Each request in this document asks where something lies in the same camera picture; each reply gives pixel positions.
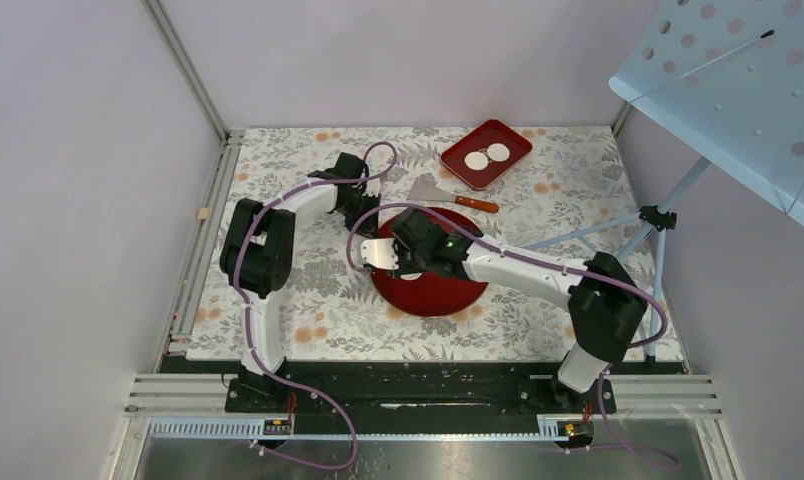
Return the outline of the round red tray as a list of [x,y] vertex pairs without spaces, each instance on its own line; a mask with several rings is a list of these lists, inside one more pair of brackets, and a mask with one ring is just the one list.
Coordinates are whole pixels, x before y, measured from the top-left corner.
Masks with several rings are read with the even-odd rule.
[[[473,220],[448,209],[434,208],[435,212],[478,237],[482,232]],[[429,213],[420,212],[424,217],[437,223],[446,232],[454,230],[443,220],[437,220]],[[387,220],[379,228],[380,238],[393,238],[391,227],[405,211]],[[374,270],[370,279],[380,296],[393,307],[419,317],[442,317],[457,313],[471,306],[486,291],[488,283],[476,282],[455,277],[441,277],[427,272],[411,279],[395,278],[385,270]]]

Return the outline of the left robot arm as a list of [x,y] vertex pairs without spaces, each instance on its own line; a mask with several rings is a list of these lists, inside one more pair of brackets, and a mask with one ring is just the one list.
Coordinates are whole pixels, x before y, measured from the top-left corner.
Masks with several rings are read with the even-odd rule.
[[279,291],[290,277],[299,226],[338,212],[349,232],[377,233],[377,214],[372,210],[380,204],[380,179],[390,170],[386,167],[372,174],[365,158],[342,153],[333,167],[311,173],[305,183],[266,203],[244,198],[235,206],[219,267],[243,300],[241,366],[248,375],[257,376],[249,395],[263,410],[282,407],[288,388],[332,401],[317,388],[278,372],[285,363]]

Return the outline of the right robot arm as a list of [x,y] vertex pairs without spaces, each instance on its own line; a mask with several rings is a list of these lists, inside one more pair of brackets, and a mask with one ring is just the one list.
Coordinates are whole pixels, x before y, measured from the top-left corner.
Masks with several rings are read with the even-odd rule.
[[394,278],[421,274],[493,284],[541,298],[569,314],[575,340],[551,386],[553,402],[567,412],[585,405],[599,377],[634,347],[652,303],[620,262],[604,252],[589,260],[559,260],[501,247],[476,228],[416,208],[404,210],[388,228],[394,259],[386,271]]

